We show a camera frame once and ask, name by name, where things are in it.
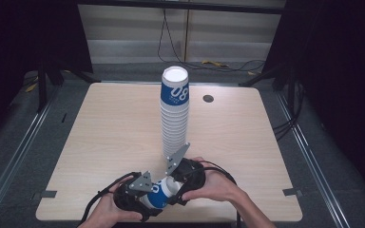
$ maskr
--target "gray carpet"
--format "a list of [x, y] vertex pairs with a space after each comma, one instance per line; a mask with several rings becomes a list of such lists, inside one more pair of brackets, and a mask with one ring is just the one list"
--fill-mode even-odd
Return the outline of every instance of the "gray carpet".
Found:
[[[166, 67], [175, 64], [123, 64], [95, 65], [97, 79], [107, 81], [159, 82]], [[242, 64], [230, 64], [241, 67]], [[258, 67], [251, 63], [247, 68]], [[232, 84], [245, 82], [251, 76], [245, 71], [218, 72], [203, 69], [187, 69], [192, 83]], [[53, 103], [38, 135], [22, 162], [9, 191], [0, 204], [0, 227], [75, 227], [77, 221], [43, 222], [35, 217], [39, 200], [35, 193], [46, 189], [50, 175], [67, 140], [67, 135], [86, 95], [89, 84], [72, 74], [64, 73], [64, 85]], [[276, 93], [272, 90], [273, 80], [263, 80], [255, 85], [264, 102], [272, 126], [286, 122]], [[0, 128], [0, 175], [11, 155], [27, 132], [38, 106], [38, 91], [25, 93], [23, 90], [13, 101], [7, 118]], [[315, 153], [321, 169], [342, 206], [351, 227], [365, 227], [365, 183], [351, 163], [337, 149], [335, 142], [323, 130], [313, 107], [305, 99], [299, 125]], [[336, 227], [326, 203], [318, 191], [316, 182], [301, 154], [298, 143], [289, 132], [279, 141], [292, 184], [302, 192], [298, 198], [303, 219], [300, 222], [276, 222], [277, 227]], [[186, 224], [174, 225], [187, 227]], [[230, 227], [230, 224], [190, 224], [192, 227]], [[120, 223], [116, 227], [132, 227]], [[168, 227], [167, 224], [139, 223], [133, 227]]]

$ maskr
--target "blue printed logo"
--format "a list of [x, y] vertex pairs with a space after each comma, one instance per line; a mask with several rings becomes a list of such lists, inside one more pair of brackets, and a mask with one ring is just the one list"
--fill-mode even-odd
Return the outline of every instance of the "blue printed logo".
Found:
[[182, 87], [169, 87], [162, 83], [162, 101], [168, 105], [183, 105], [189, 100], [188, 84]]
[[168, 197], [165, 195], [160, 181], [153, 184], [153, 192], [147, 194], [147, 199], [156, 208], [164, 208], [167, 205]]

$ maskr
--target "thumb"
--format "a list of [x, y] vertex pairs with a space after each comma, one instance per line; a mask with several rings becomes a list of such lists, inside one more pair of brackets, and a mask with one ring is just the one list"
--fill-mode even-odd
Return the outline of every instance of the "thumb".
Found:
[[189, 191], [182, 194], [182, 200], [194, 200], [201, 197], [201, 190]]
[[142, 215], [138, 212], [131, 211], [120, 211], [118, 213], [119, 220], [140, 220], [142, 219]]

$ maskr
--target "metal frame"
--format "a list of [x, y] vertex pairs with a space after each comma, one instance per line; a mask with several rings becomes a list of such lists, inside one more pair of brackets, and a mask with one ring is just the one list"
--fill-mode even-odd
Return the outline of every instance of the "metal frame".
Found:
[[159, 8], [159, 9], [178, 9], [178, 10], [208, 10], [208, 11], [231, 11], [231, 12], [250, 12], [263, 14], [283, 14], [283, 13], [300, 13], [304, 10], [300, 9], [285, 9], [272, 7], [257, 7], [245, 5], [230, 5], [230, 4], [211, 4], [211, 3], [194, 3], [180, 1], [132, 1], [132, 0], [64, 0], [64, 1], [49, 1], [57, 3], [70, 3], [81, 5], [95, 6], [118, 6], [118, 7], [137, 7], [137, 8]]
[[53, 101], [56, 99], [57, 94], [59, 91], [59, 86], [56, 86], [52, 92], [52, 97], [48, 101], [47, 105], [45, 105], [42, 110], [37, 113], [34, 117], [34, 120], [29, 127], [28, 132], [26, 133], [23, 140], [20, 142], [19, 146], [17, 147], [16, 151], [14, 152], [13, 156], [10, 159], [8, 166], [6, 167], [5, 171], [0, 177], [0, 203], [4, 196], [6, 195], [11, 182], [14, 179], [14, 176], [17, 173], [17, 170], [20, 168], [23, 160], [25, 159], [26, 155], [28, 154], [29, 147], [31, 146], [32, 142], [34, 141], [35, 136], [37, 135], [41, 125], [46, 118]]
[[[292, 120], [291, 112], [288, 108], [288, 103], [282, 94], [282, 92], [277, 93], [278, 100], [281, 108], [283, 109], [283, 113], [286, 119]], [[304, 160], [306, 160], [307, 165], [310, 168], [310, 171], [313, 175], [314, 180], [316, 181], [319, 192], [321, 193], [322, 198], [327, 204], [327, 208], [331, 213], [331, 216], [334, 219], [336, 227], [338, 228], [349, 228], [348, 220], [345, 217], [345, 214], [342, 211], [342, 207], [339, 204], [339, 201], [336, 199], [336, 196], [331, 189], [328, 181], [325, 179], [324, 174], [321, 171], [321, 168], [318, 165], [316, 157], [314, 157], [314, 153], [310, 148], [309, 143], [307, 143], [306, 138], [304, 137], [300, 126], [296, 123], [292, 127], [292, 132], [298, 142], [298, 146], [301, 149], [301, 152], [304, 156]]]

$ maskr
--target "black cable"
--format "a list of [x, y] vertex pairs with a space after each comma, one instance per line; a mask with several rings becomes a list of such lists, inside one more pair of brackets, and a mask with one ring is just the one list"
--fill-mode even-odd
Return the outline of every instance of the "black cable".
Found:
[[277, 138], [277, 141], [280, 141], [290, 131], [290, 129], [292, 129], [292, 127], [297, 123], [298, 117], [300, 115], [300, 111], [302, 109], [303, 100], [304, 100], [304, 88], [302, 86], [300, 86], [300, 83], [298, 82], [298, 110], [296, 111], [294, 116], [288, 122], [283, 123], [283, 124], [273, 128], [274, 130], [277, 130], [277, 129], [284, 127], [280, 131], [275, 132], [276, 136], [283, 132]]
[[210, 164], [212, 164], [212, 165], [214, 165], [214, 166], [218, 167], [221, 171], [223, 171], [223, 172], [227, 173], [227, 171], [226, 171], [225, 169], [223, 169], [222, 167], [218, 166], [217, 164], [215, 164], [215, 163], [213, 163], [213, 162], [211, 162], [211, 161], [199, 161], [199, 163], [202, 163], [202, 162], [210, 163]]
[[123, 175], [122, 177], [118, 178], [117, 180], [115, 180], [114, 182], [112, 182], [107, 188], [103, 189], [102, 191], [99, 191], [97, 193], [96, 196], [93, 197], [93, 199], [90, 200], [90, 202], [87, 204], [87, 207], [85, 209], [85, 213], [83, 214], [83, 217], [80, 221], [80, 223], [78, 224], [78, 226], [80, 226], [82, 223], [84, 223], [87, 219], [88, 213], [90, 211], [91, 206], [94, 204], [94, 202], [96, 202], [99, 198], [101, 198], [103, 195], [109, 193], [109, 189], [114, 186], [115, 184], [117, 184], [118, 182], [122, 181], [123, 179], [125, 179], [126, 177], [129, 176], [135, 176], [138, 173], [136, 172], [130, 172], [128, 174]]
[[[168, 38], [170, 40], [170, 44], [171, 44], [171, 47], [173, 49], [174, 55], [175, 55], [175, 57], [177, 58], [178, 61], [166, 61], [160, 55], [160, 49], [161, 49], [161, 46], [162, 46], [162, 39], [163, 39], [164, 25], [167, 28]], [[240, 68], [230, 68], [230, 67], [229, 68], [213, 68], [213, 67], [206, 67], [206, 66], [197, 66], [197, 65], [194, 65], [194, 64], [189, 64], [187, 62], [181, 61], [178, 54], [177, 54], [177, 52], [176, 52], [176, 49], [174, 49], [173, 39], [171, 38], [170, 29], [168, 27], [167, 18], [166, 18], [166, 15], [165, 15], [165, 9], [163, 9], [163, 24], [162, 24], [162, 32], [161, 32], [161, 36], [160, 36], [160, 40], [159, 40], [159, 46], [158, 46], [158, 57], [159, 57], [160, 60], [162, 60], [165, 63], [181, 64], [181, 65], [183, 65], [185, 67], [188, 67], [190, 69], [209, 69], [209, 70], [215, 70], [215, 71], [218, 71], [218, 72], [234, 72], [234, 71], [255, 70], [255, 69], [258, 69], [258, 68], [262, 67], [265, 64], [264, 60], [250, 60], [250, 61], [247, 61], [246, 63], [244, 63], [244, 65], [242, 65]], [[249, 63], [253, 63], [253, 62], [261, 62], [261, 64], [257, 67], [254, 67], [254, 68], [243, 69], [246, 65], [248, 65]]]

